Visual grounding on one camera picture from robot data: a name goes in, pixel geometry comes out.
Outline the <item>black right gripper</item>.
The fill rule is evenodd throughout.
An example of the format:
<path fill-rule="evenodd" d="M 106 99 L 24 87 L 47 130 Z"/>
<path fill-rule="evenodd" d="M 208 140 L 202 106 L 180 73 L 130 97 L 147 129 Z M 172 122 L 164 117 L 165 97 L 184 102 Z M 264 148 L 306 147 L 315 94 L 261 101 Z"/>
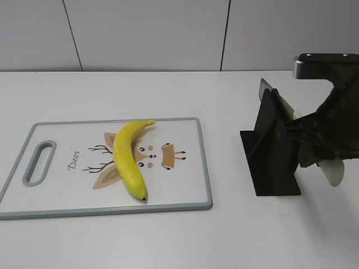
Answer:
<path fill-rule="evenodd" d="M 302 168 L 324 160 L 358 158 L 358 74 L 331 83 L 333 89 L 316 112 L 276 121 L 278 138 L 298 141 Z"/>

